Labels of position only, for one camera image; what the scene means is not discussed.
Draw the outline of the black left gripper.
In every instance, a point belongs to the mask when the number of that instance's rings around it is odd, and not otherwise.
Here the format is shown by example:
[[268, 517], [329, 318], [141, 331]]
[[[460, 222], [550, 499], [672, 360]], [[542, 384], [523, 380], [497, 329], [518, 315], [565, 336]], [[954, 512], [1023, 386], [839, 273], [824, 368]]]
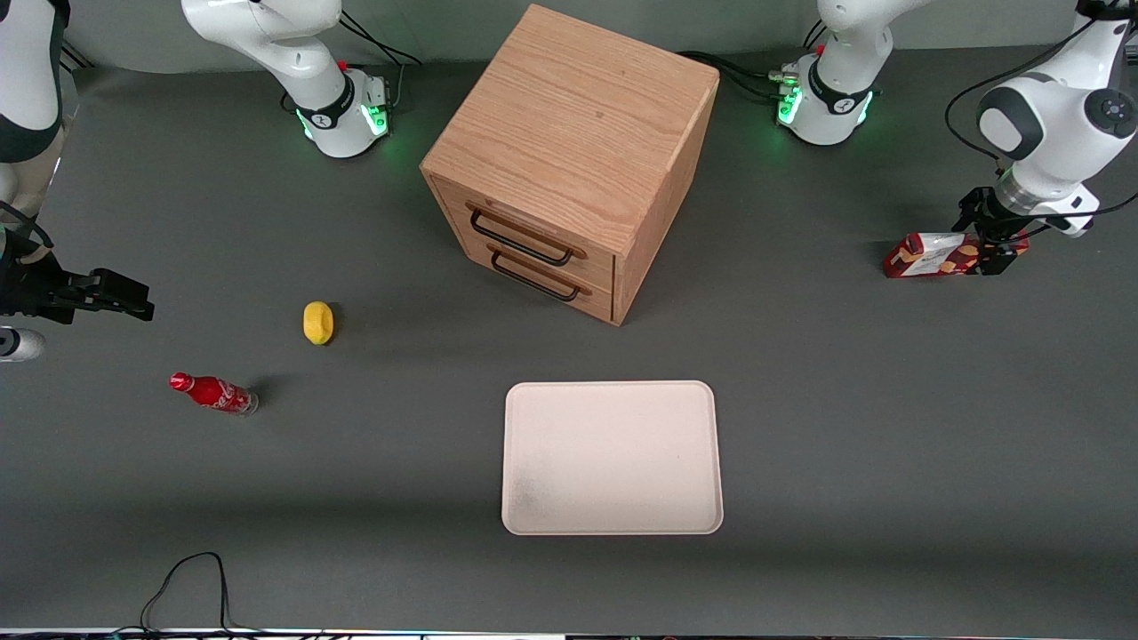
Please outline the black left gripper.
[[955, 233], [966, 232], [976, 220], [978, 273], [998, 276], [1019, 259], [1021, 235], [1032, 219], [1009, 211], [992, 187], [973, 188], [958, 202]]

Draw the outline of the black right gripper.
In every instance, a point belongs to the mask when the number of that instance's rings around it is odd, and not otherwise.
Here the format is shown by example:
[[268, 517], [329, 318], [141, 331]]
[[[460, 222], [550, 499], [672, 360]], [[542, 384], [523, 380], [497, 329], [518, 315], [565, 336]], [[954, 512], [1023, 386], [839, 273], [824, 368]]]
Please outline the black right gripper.
[[60, 294], [68, 292], [73, 274], [61, 268], [53, 252], [17, 233], [3, 233], [1, 259], [1, 315], [43, 317], [58, 325], [73, 325], [76, 309], [130, 315], [150, 323], [155, 304], [149, 288], [108, 268], [94, 268], [79, 279], [83, 294], [69, 304]]

